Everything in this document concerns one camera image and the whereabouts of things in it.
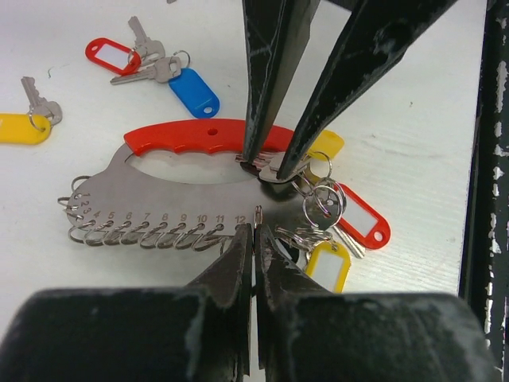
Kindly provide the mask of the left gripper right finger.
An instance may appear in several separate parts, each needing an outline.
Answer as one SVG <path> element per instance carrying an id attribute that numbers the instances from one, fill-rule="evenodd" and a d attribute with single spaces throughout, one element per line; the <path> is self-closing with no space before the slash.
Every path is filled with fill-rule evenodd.
<path id="1" fill-rule="evenodd" d="M 334 294 L 255 233 L 258 364 L 268 381 L 494 381 L 470 307 L 452 294 Z"/>

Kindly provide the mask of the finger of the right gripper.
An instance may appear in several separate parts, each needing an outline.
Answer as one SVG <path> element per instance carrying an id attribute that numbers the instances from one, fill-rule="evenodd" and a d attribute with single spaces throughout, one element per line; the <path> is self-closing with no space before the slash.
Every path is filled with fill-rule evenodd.
<path id="1" fill-rule="evenodd" d="M 261 152 L 310 37 L 318 2 L 245 0 L 248 101 L 243 158 Z"/>
<path id="2" fill-rule="evenodd" d="M 330 52 L 278 171 L 287 178 L 335 117 L 387 74 L 453 1 L 358 1 Z"/>

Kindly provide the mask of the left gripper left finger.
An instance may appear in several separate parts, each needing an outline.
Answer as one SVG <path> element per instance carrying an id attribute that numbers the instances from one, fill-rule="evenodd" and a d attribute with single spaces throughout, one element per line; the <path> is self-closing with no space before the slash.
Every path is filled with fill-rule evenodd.
<path id="1" fill-rule="evenodd" d="M 4 381 L 241 381 L 250 372 L 252 229 L 185 286 L 48 289 L 1 343 Z"/>

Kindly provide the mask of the key with blue tag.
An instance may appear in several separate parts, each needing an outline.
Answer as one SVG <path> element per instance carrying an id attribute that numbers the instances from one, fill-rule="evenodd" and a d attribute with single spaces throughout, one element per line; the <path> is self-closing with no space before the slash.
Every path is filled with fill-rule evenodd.
<path id="1" fill-rule="evenodd" d="M 157 59 L 147 68 L 134 74 L 116 76 L 112 85 L 153 80 L 167 84 L 190 114 L 197 119 L 210 119 L 220 111 L 220 99 L 203 78 L 189 66 L 190 55 L 180 50 L 170 57 Z"/>

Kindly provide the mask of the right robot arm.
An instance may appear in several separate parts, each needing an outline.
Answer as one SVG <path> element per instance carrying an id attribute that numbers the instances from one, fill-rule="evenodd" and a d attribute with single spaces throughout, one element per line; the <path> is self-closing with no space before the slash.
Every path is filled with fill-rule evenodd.
<path id="1" fill-rule="evenodd" d="M 292 178 L 317 136 L 386 75 L 449 1 L 345 1 L 351 15 L 288 145 Z M 268 381 L 508 378 L 508 4 L 487 4 L 460 293 L 332 294 L 254 237 L 258 358 Z"/>

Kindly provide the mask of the yellow tag on holder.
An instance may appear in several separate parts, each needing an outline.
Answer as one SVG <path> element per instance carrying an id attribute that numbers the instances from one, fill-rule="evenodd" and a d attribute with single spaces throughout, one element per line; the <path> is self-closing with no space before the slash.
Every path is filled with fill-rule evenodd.
<path id="1" fill-rule="evenodd" d="M 352 264 L 348 250 L 335 241 L 316 243 L 307 254 L 305 273 L 320 286 L 342 293 Z"/>

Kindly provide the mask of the red tag on holder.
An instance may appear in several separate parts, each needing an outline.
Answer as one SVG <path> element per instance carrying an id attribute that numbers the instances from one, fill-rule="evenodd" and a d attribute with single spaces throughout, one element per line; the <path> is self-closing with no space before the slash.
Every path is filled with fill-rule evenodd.
<path id="1" fill-rule="evenodd" d="M 341 189 L 346 196 L 340 221 L 333 228 L 345 232 L 366 249 L 379 250 L 386 246 L 391 236 L 388 221 L 349 186 L 340 183 L 333 188 Z"/>

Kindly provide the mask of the key with red tag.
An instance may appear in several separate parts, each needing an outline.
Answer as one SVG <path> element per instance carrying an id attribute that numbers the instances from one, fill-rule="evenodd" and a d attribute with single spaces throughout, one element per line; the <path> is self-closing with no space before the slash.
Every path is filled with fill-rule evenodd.
<path id="1" fill-rule="evenodd" d="M 148 37 L 136 16 L 130 18 L 128 25 L 135 37 L 132 48 L 106 37 L 98 37 L 87 44 L 86 58 L 114 74 L 124 76 L 165 56 L 163 44 Z"/>

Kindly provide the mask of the key with yellow tag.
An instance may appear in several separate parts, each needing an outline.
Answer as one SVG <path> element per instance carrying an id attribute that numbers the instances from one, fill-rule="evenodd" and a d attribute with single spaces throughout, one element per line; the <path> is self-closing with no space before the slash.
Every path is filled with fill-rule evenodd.
<path id="1" fill-rule="evenodd" d="M 29 110 L 26 114 L 1 114 L 1 144 L 40 144 L 63 118 L 58 102 L 40 96 L 34 78 L 23 76 L 21 84 L 29 100 Z"/>

